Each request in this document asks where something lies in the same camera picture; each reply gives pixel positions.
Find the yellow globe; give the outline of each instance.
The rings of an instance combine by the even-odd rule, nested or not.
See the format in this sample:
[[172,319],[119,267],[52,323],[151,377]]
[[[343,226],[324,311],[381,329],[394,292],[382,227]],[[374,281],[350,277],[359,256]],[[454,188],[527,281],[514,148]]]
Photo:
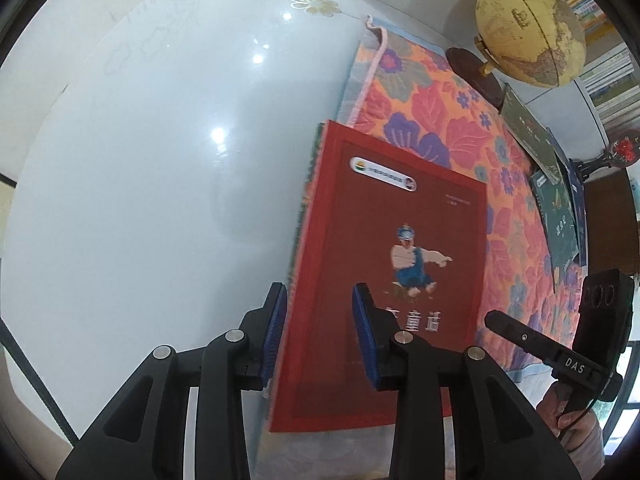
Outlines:
[[514,79],[551,88],[582,71],[584,31],[564,0],[478,0],[476,22],[478,47]]

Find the flower pattern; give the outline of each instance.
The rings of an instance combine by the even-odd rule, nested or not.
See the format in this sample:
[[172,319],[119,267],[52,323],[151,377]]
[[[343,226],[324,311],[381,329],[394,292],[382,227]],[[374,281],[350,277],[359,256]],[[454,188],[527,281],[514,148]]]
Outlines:
[[328,18],[342,11],[333,0],[290,0],[294,9],[305,9],[309,14],[322,14]]
[[486,183],[486,260],[476,341],[505,369],[534,361],[483,328],[485,314],[500,309],[569,345],[582,271],[571,264],[554,290],[544,228],[527,185],[534,168],[497,111],[442,56],[388,32],[355,127]]

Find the red object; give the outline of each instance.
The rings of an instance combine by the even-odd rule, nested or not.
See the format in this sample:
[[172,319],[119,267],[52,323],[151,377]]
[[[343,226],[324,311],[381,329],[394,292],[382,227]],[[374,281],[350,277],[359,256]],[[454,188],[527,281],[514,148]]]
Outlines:
[[[356,168],[360,163],[367,171]],[[396,177],[393,185],[372,178],[379,173],[370,172],[371,163],[410,179]],[[396,311],[402,328],[416,329],[435,346],[461,351],[473,344],[486,253],[485,185],[329,121],[309,195],[270,431],[393,424],[396,393],[376,392],[365,377],[351,289],[367,283],[379,308]],[[424,265],[434,290],[425,281],[398,284],[407,282],[392,264],[400,265],[392,248],[402,247],[398,231],[405,224],[415,232],[406,251],[416,258],[415,248],[440,255],[420,252],[438,260]],[[402,249],[393,250],[407,261]],[[441,261],[443,256],[451,261]],[[450,415],[447,396],[444,415]]]

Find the illustrated child on book cover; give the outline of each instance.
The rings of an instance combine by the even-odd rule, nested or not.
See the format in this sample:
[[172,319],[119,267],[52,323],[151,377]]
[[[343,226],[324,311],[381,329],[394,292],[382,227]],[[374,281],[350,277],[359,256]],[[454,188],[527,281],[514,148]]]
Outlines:
[[436,288],[436,282],[424,272],[424,265],[434,263],[445,267],[452,258],[430,251],[422,247],[414,246],[414,230],[407,224],[398,229],[400,245],[394,245],[391,249],[391,264],[396,273],[394,285],[402,286],[409,296],[414,298],[425,290],[431,294]]

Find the white table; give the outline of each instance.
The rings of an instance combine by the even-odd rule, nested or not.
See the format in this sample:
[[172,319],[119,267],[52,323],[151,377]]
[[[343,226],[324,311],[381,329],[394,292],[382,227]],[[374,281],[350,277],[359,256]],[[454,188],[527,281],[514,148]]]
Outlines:
[[333,16],[295,1],[144,0],[38,134],[0,303],[78,435],[155,346],[206,345],[286,282],[316,127],[337,112],[366,15],[450,45],[373,0],[332,0]]

